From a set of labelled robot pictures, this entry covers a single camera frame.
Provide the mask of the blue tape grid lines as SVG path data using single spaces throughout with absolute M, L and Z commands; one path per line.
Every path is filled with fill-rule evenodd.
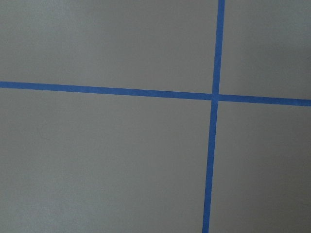
M 221 101 L 240 102 L 240 103 L 256 103 L 256 104 L 272 104 L 272 105 L 304 106 L 304 107 L 309 107 L 311 105 L 311 101 L 305 99 L 221 94 L 220 81 L 221 81 L 221 67 L 222 67 L 224 21 L 225 21 L 225 1 L 220 0 L 218 1 L 217 7 L 216 40 L 215 40 L 213 80 L 212 80 L 211 93 L 81 86 L 81 85 L 51 84 L 51 83 L 23 83 L 23 82 L 7 82 L 7 81 L 2 81 L 0 83 L 0 86 L 1 88 L 7 89 L 59 91 L 59 92 L 74 92 L 74 93 L 91 93 L 91 94 L 210 101 L 211 109 L 210 109 L 210 121 L 208 131 L 207 166 L 206 166 L 204 211 L 203 211 L 203 225 L 202 225 L 202 231 L 204 233 L 208 233 L 210 231 L 212 184 L 213 184 L 214 156 L 215 156 L 219 102 Z

